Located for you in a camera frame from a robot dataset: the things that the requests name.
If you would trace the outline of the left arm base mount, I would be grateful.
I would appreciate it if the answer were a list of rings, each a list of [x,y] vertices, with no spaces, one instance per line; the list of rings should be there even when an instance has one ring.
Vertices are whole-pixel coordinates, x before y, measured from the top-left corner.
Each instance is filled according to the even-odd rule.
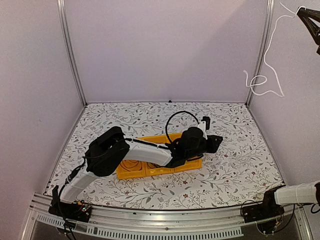
[[[52,200],[48,212],[52,215],[88,223],[92,213],[92,204],[83,200],[72,203],[61,202],[59,186],[56,185],[52,190]]]

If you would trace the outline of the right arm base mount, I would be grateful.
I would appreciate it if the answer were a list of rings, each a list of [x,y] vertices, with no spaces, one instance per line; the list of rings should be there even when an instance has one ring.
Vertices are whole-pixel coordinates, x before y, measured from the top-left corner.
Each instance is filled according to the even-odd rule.
[[[281,216],[285,213],[281,205],[276,204],[273,200],[263,201],[262,203],[255,203],[240,207],[240,215],[243,217],[245,223],[261,221],[276,216]]]

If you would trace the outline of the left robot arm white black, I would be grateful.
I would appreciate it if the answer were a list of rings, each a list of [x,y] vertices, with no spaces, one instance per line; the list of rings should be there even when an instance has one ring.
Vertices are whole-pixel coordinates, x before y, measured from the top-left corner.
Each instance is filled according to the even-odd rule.
[[[223,137],[208,135],[200,126],[190,127],[181,137],[159,144],[126,138],[121,127],[112,127],[89,145],[83,163],[72,170],[64,184],[54,187],[52,203],[63,217],[70,217],[75,211],[72,203],[77,196],[96,179],[111,175],[122,161],[176,168],[205,153],[216,153],[222,141]]]

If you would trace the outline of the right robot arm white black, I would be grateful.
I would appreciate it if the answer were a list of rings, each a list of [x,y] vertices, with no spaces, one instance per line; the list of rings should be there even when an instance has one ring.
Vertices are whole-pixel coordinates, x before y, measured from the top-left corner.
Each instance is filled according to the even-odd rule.
[[[267,49],[263,55],[264,64],[270,68],[276,78],[277,85],[279,87],[280,93],[271,91],[271,93],[283,97],[284,92],[282,90],[278,73],[275,68],[272,67],[266,61],[266,55],[271,47],[275,31],[278,26],[278,21],[282,18],[295,18],[299,17],[303,22],[308,32],[310,33],[312,39],[317,46],[320,45],[320,27],[316,22],[320,21],[320,12],[318,10],[313,10],[306,8],[305,6],[299,6],[298,9],[293,13],[293,15],[281,15],[279,16],[274,24],[274,29],[272,30],[270,40]],[[269,218],[278,210],[278,206],[287,204],[297,204],[297,205],[309,205],[309,204],[319,204],[320,203],[320,183],[302,183],[298,185],[286,186],[281,185],[267,190],[264,193],[263,202],[259,206],[258,213],[262,218]]]

